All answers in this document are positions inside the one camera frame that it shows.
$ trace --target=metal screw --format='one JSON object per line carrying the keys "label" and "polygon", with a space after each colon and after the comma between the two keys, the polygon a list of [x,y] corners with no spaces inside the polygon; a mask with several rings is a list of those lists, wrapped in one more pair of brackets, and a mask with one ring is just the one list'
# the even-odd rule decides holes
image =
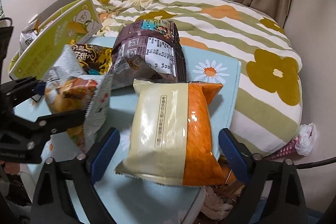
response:
{"label": "metal screw", "polygon": [[35,143],[34,143],[34,142],[29,142],[29,143],[27,144],[27,149],[28,149],[28,150],[32,150],[32,149],[34,148],[34,146],[35,146]]}
{"label": "metal screw", "polygon": [[293,161],[291,159],[285,159],[285,163],[288,165],[293,165]]}
{"label": "metal screw", "polygon": [[84,160],[84,159],[86,158],[86,154],[84,154],[84,153],[80,153],[80,154],[77,155],[76,158],[77,158],[78,160]]}
{"label": "metal screw", "polygon": [[253,158],[255,159],[255,160],[262,160],[263,159],[263,157],[262,157],[262,155],[260,155],[260,154],[253,154]]}
{"label": "metal screw", "polygon": [[47,158],[47,159],[45,160],[45,163],[46,163],[46,164],[51,164],[53,161],[54,161],[53,158]]}
{"label": "metal screw", "polygon": [[47,124],[47,121],[46,120],[43,120],[41,122],[39,122],[39,126],[43,127]]}

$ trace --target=food package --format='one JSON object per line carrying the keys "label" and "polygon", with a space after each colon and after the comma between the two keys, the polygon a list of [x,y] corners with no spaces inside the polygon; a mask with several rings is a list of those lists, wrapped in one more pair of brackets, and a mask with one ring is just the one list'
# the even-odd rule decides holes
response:
{"label": "food package", "polygon": [[39,19],[34,20],[22,30],[20,34],[19,55],[23,54],[26,48],[28,48],[28,46],[37,38],[39,21]]}
{"label": "food package", "polygon": [[112,89],[133,84],[135,78],[186,82],[185,59],[173,21],[138,20],[125,26],[112,50]]}
{"label": "food package", "polygon": [[44,80],[60,57],[64,45],[71,40],[83,44],[101,28],[92,0],[81,0],[67,5],[69,6],[71,7],[54,19],[51,25],[44,27],[20,55],[9,72],[12,79],[35,76],[38,80]]}
{"label": "food package", "polygon": [[69,128],[67,133],[84,152],[96,139],[96,132],[106,119],[110,102],[111,75],[87,75],[78,63],[70,45],[49,72],[45,99],[52,113],[86,110],[82,126]]}
{"label": "food package", "polygon": [[15,55],[13,56],[8,72],[11,71],[12,67],[16,63],[16,61],[19,59],[19,57],[23,54],[23,52],[28,48],[28,46],[37,38],[38,29],[39,26],[39,19],[34,20],[31,22],[26,28],[24,28],[20,33],[20,48],[17,50]]}
{"label": "food package", "polygon": [[134,80],[139,96],[128,156],[118,174],[165,185],[225,184],[212,154],[208,105],[222,84]]}
{"label": "food package", "polygon": [[112,58],[112,48],[70,42],[72,50],[82,68],[89,75],[103,75],[108,72]]}

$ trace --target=black clamp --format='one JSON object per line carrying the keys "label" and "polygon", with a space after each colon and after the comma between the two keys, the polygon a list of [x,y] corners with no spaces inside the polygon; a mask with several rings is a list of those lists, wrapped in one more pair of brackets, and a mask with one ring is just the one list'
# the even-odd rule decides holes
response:
{"label": "black clamp", "polygon": [[291,159],[264,160],[238,143],[230,130],[219,133],[219,145],[229,167],[246,188],[225,224],[249,224],[263,193],[266,181],[273,181],[266,205],[256,224],[308,224],[302,186]]}
{"label": "black clamp", "polygon": [[0,160],[41,163],[41,153],[50,135],[83,124],[84,110],[43,116],[35,122],[14,114],[14,107],[20,103],[36,94],[43,95],[44,85],[35,77],[27,77],[0,86]]}
{"label": "black clamp", "polygon": [[65,180],[72,180],[84,212],[92,224],[116,224],[93,185],[101,180],[120,141],[119,131],[111,128],[87,154],[73,160],[55,162],[47,158],[36,184],[31,223],[79,224]]}

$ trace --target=picture frame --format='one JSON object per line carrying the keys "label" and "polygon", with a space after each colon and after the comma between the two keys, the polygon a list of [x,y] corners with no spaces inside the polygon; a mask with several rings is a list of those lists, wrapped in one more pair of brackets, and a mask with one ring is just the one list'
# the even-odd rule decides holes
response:
{"label": "picture frame", "polygon": [[1,5],[1,0],[0,0],[0,18],[3,18],[3,17],[5,17],[5,13],[3,12],[3,8]]}

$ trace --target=qr code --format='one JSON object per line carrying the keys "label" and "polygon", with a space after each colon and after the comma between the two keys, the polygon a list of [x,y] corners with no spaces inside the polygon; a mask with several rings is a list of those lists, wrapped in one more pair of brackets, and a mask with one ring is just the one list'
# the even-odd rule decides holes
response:
{"label": "qr code", "polygon": [[138,43],[139,43],[139,38],[131,39],[128,42],[128,47],[134,47],[134,46],[138,45]]}
{"label": "qr code", "polygon": [[132,58],[137,54],[137,48],[127,50],[127,58]]}

